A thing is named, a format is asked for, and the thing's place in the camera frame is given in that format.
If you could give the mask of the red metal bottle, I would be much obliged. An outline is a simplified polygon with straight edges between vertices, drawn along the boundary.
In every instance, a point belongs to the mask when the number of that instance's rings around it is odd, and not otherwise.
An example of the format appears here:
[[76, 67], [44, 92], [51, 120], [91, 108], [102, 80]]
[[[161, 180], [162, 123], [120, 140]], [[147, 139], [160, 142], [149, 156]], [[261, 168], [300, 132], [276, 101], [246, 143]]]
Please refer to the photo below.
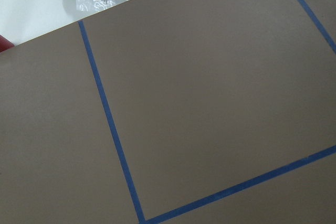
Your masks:
[[14, 44], [0, 35], [0, 52], [13, 48]]

